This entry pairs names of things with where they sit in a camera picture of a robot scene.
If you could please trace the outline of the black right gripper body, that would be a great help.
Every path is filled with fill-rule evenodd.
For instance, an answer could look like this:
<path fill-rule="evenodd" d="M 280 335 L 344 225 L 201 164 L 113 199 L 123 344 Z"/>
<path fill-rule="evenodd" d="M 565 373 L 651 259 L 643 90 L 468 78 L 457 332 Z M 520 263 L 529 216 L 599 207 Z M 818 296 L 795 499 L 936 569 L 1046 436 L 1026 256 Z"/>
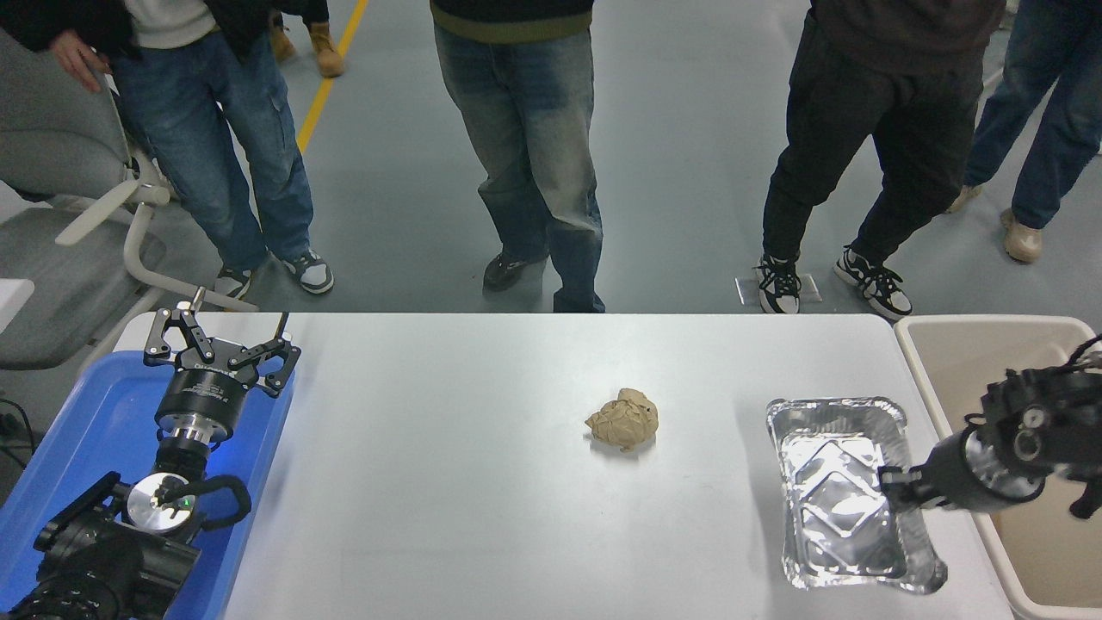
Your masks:
<path fill-rule="evenodd" d="M 939 440 L 922 464 L 923 509 L 966 510 L 991 513 L 992 494 L 968 463 L 968 443 L 977 439 L 966 429 Z"/>

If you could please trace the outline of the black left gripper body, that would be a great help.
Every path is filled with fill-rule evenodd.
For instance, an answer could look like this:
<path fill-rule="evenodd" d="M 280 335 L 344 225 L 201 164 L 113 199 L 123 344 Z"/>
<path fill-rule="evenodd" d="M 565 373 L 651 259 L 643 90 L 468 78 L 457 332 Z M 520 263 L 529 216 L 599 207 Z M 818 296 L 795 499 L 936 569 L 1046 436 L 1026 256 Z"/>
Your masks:
<path fill-rule="evenodd" d="M 174 431 L 198 417 L 216 431 L 235 431 L 249 389 L 248 369 L 203 363 L 176 368 L 155 412 L 158 427 Z"/>

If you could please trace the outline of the person's hand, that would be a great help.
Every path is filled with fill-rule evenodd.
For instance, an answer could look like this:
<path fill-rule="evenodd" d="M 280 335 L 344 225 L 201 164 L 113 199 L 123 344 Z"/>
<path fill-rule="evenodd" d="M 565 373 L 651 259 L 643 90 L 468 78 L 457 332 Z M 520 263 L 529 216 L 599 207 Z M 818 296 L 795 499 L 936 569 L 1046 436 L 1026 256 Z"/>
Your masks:
<path fill-rule="evenodd" d="M 75 30 L 64 30 L 50 42 L 48 51 L 60 63 L 60 68 L 66 70 L 71 78 L 78 81 L 87 91 L 102 90 L 100 78 L 111 73 L 109 59 L 102 53 L 88 46 Z"/>

